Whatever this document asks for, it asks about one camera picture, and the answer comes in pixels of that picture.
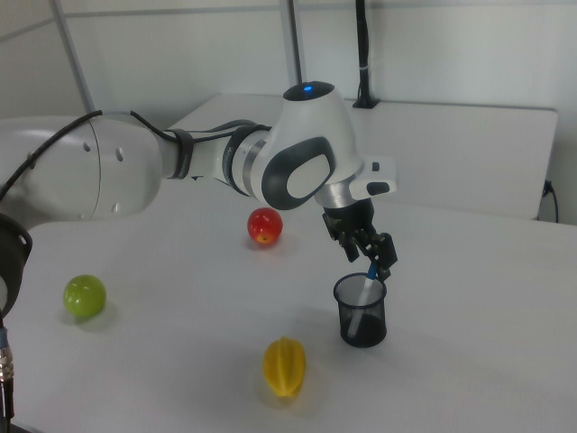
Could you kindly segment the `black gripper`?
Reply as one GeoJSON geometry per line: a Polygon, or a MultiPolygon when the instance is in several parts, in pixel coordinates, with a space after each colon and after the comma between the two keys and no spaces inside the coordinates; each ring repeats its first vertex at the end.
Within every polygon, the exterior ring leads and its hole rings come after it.
{"type": "Polygon", "coordinates": [[[398,261],[398,256],[392,236],[375,233],[373,216],[372,201],[362,199],[346,207],[325,207],[323,219],[330,237],[341,244],[348,262],[353,263],[359,258],[359,245],[367,246],[377,279],[385,281],[391,275],[390,268],[398,261]]]}

